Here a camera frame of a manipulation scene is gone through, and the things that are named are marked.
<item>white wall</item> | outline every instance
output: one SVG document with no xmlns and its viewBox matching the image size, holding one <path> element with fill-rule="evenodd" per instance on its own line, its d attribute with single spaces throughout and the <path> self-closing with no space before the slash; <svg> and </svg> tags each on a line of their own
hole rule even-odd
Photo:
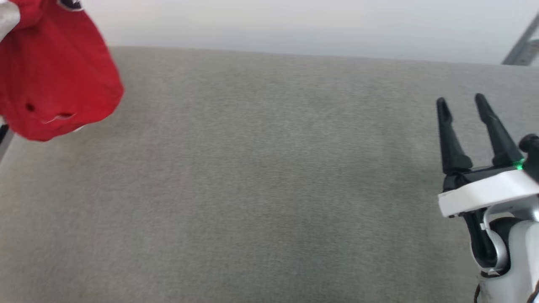
<svg viewBox="0 0 539 303">
<path fill-rule="evenodd" d="M 111 45 L 499 64 L 538 0 L 86 0 Z"/>
</svg>

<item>green light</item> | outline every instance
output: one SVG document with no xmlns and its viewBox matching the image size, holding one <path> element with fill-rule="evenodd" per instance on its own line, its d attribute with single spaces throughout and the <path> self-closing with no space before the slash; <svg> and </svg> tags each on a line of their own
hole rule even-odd
<svg viewBox="0 0 539 303">
<path fill-rule="evenodd" d="M 525 161 L 525 159 L 522 159 L 522 160 L 520 160 L 520 161 L 518 161 L 518 162 L 513 162 L 513 166 L 514 166 L 516 169 L 521 170 L 521 169 L 524 168 L 524 161 Z"/>
</svg>

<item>red shirt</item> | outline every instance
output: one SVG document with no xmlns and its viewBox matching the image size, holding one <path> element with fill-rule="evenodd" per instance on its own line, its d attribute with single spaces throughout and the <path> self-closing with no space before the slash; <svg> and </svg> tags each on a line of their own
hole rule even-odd
<svg viewBox="0 0 539 303">
<path fill-rule="evenodd" d="M 10 1 L 20 10 L 20 22 L 0 42 L 0 115 L 10 128 L 47 141 L 109 116 L 123 86 L 80 3 Z"/>
</svg>

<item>gray carpet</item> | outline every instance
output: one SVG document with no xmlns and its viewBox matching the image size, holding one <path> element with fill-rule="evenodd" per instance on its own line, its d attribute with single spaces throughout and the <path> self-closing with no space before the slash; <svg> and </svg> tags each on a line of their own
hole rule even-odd
<svg viewBox="0 0 539 303">
<path fill-rule="evenodd" d="M 104 122 L 0 164 L 0 302 L 471 302 L 436 98 L 539 132 L 539 69 L 118 48 Z"/>
</svg>

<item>red garment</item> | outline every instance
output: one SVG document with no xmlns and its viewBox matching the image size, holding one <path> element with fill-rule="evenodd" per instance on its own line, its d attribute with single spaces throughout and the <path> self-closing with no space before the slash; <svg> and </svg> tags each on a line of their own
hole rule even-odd
<svg viewBox="0 0 539 303">
<path fill-rule="evenodd" d="M 0 42 L 0 115 L 11 129 L 47 141 L 112 114 L 123 86 L 79 2 L 10 1 L 20 22 Z"/>
</svg>

